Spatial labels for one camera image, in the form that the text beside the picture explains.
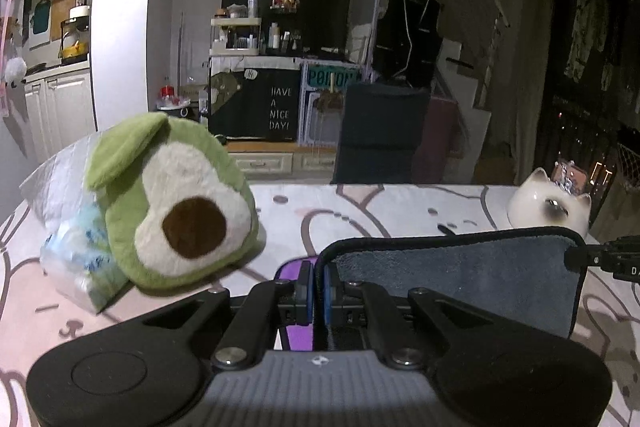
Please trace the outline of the black Have A Nice Day curtain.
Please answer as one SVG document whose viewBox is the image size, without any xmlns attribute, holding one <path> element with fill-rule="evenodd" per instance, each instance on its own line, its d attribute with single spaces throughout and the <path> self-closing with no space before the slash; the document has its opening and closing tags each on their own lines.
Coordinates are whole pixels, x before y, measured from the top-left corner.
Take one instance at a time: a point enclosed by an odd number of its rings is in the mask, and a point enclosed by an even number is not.
<svg viewBox="0 0 640 427">
<path fill-rule="evenodd" d="M 299 69 L 246 68 L 209 77 L 208 130 L 228 141 L 295 142 Z"/>
</svg>

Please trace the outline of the pink cartoon tablecloth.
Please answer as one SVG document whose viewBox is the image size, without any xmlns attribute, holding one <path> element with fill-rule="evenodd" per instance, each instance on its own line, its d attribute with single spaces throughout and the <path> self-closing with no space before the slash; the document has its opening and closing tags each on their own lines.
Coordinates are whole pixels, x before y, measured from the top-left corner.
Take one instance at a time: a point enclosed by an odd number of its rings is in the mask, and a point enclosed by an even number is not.
<svg viewBox="0 0 640 427">
<path fill-rule="evenodd" d="M 104 313 L 1 227 L 6 426 L 634 426 L 639 242 L 512 229 L 507 187 L 257 185 L 258 246 Z"/>
</svg>

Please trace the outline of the white ceramic cat figurine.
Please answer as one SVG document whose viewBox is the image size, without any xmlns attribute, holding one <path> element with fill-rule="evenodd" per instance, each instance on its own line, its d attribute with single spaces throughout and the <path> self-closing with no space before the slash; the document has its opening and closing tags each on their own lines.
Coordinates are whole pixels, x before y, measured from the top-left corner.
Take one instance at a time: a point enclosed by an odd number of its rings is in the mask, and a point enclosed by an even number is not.
<svg viewBox="0 0 640 427">
<path fill-rule="evenodd" d="M 506 206 L 513 228 L 561 227 L 585 239 L 589 230 L 591 197 L 574 195 L 537 168 L 518 187 Z"/>
</svg>

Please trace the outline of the white drawer cabinet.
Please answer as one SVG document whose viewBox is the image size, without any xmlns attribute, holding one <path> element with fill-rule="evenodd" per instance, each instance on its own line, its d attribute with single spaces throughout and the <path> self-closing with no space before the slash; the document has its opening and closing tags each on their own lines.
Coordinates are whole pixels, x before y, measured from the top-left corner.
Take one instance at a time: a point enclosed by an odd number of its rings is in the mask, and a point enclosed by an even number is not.
<svg viewBox="0 0 640 427">
<path fill-rule="evenodd" d="M 250 182 L 322 184 L 329 183 L 334 173 L 335 147 L 234 141 L 226 150 Z"/>
</svg>

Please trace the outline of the orange card sign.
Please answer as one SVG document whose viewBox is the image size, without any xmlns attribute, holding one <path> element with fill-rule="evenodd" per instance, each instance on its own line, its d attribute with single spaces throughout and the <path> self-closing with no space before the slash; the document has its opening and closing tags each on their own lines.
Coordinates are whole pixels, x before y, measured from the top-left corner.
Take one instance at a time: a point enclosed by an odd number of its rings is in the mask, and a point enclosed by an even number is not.
<svg viewBox="0 0 640 427">
<path fill-rule="evenodd" d="M 579 168 L 574 161 L 560 158 L 554 165 L 551 181 L 559 185 L 565 192 L 579 196 L 585 192 L 588 174 Z"/>
</svg>

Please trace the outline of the purple towel under gripper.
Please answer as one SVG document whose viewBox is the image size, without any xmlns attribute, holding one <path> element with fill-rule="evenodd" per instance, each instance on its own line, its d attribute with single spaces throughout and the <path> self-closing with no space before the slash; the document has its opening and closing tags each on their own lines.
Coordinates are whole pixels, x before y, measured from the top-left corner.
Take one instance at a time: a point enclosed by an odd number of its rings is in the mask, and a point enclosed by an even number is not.
<svg viewBox="0 0 640 427">
<path fill-rule="evenodd" d="M 317 258 L 299 258 L 286 262 L 276 272 L 276 281 L 285 281 L 279 309 L 281 347 L 286 351 L 310 351 L 314 328 L 314 264 Z"/>
</svg>

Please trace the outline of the white tiered shelf rack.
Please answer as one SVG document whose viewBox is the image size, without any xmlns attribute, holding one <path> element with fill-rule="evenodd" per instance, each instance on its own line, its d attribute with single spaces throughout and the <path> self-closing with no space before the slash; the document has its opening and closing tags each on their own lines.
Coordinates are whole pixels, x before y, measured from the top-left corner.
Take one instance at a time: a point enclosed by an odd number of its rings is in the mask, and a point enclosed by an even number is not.
<svg viewBox="0 0 640 427">
<path fill-rule="evenodd" d="M 214 17 L 210 20 L 210 56 L 256 56 L 259 54 L 259 17 Z"/>
</svg>

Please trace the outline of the green avocado plush toy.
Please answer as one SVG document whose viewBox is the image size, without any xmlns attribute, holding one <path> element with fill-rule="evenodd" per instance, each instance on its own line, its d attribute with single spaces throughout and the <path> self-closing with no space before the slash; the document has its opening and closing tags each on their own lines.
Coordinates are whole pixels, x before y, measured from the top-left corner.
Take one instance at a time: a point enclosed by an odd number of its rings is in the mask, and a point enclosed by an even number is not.
<svg viewBox="0 0 640 427">
<path fill-rule="evenodd" d="M 104 131 L 85 186 L 98 198 L 117 265 L 146 291 L 198 283 L 256 244 L 244 174 L 194 121 L 145 113 Z"/>
</svg>

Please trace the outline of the teal Paton sign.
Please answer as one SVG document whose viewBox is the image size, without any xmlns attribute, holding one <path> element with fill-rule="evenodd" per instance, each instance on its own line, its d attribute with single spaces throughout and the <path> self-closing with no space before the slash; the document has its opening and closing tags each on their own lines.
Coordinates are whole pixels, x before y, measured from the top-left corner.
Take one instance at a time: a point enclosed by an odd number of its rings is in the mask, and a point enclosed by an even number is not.
<svg viewBox="0 0 640 427">
<path fill-rule="evenodd" d="M 306 85 L 319 90 L 343 91 L 360 79 L 359 68 L 314 64 L 307 68 Z"/>
</svg>

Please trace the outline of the dark blue chair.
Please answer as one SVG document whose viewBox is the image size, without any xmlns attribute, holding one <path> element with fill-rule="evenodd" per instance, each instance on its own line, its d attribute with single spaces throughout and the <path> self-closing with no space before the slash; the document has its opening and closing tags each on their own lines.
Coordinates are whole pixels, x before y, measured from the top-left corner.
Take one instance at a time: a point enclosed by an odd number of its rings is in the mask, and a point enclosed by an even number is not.
<svg viewBox="0 0 640 427">
<path fill-rule="evenodd" d="M 422 140 L 427 90 L 354 83 L 346 90 L 332 182 L 401 184 L 411 181 Z"/>
</svg>

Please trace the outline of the plastic bag of tissues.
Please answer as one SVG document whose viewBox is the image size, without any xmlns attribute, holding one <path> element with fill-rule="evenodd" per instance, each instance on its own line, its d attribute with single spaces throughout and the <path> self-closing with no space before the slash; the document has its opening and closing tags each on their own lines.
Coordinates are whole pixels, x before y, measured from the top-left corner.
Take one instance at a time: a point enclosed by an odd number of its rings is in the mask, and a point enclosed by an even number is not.
<svg viewBox="0 0 640 427">
<path fill-rule="evenodd" d="M 128 283 L 112 255 L 98 196 L 85 188 L 99 132 L 55 153 L 20 185 L 47 231 L 40 265 L 56 291 L 82 309 L 102 312 Z"/>
</svg>

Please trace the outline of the grey microfiber towel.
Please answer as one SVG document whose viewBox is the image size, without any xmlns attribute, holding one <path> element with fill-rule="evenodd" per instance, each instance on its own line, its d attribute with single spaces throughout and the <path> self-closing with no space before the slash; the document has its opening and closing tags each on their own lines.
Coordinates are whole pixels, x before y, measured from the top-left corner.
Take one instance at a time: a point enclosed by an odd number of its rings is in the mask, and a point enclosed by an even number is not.
<svg viewBox="0 0 640 427">
<path fill-rule="evenodd" d="M 393 297 L 425 287 L 467 305 L 560 337 L 570 337 L 586 273 L 567 270 L 564 254 L 584 246 L 560 227 L 463 235 L 341 239 L 324 248 L 314 266 L 312 345 L 333 340 L 324 324 L 323 270 L 335 265 L 343 282 L 378 284 Z"/>
</svg>

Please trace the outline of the white kitchen base cabinet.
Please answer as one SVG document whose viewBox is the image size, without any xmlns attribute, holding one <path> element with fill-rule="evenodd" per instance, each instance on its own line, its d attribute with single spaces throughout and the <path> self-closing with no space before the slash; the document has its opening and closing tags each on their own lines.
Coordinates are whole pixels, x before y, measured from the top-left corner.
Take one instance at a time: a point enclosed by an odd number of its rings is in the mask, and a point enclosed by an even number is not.
<svg viewBox="0 0 640 427">
<path fill-rule="evenodd" d="M 25 98 L 39 164 L 96 132 L 89 67 L 27 80 Z"/>
</svg>

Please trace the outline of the black jacket on rack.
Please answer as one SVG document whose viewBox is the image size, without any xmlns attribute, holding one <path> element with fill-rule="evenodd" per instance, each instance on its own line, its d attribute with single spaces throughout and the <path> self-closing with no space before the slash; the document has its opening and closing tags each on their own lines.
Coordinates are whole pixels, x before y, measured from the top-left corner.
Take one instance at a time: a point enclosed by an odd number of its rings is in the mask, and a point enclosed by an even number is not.
<svg viewBox="0 0 640 427">
<path fill-rule="evenodd" d="M 442 37 L 436 0 L 388 0 L 376 24 L 372 66 L 387 84 L 431 90 Z"/>
</svg>

